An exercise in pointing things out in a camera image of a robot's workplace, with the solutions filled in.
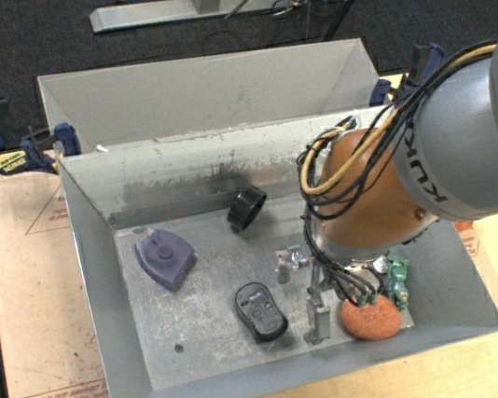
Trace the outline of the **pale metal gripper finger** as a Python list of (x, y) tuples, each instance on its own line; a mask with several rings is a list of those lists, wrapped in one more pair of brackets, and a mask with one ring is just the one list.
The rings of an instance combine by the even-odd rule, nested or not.
[(291, 275), (300, 268), (310, 264), (310, 258), (302, 252), (301, 245), (286, 246), (275, 252), (276, 270), (278, 283), (290, 282)]
[(330, 338), (331, 308), (324, 303), (319, 290), (309, 287), (307, 293), (306, 310), (309, 330), (304, 334), (303, 338), (307, 344), (312, 345)]

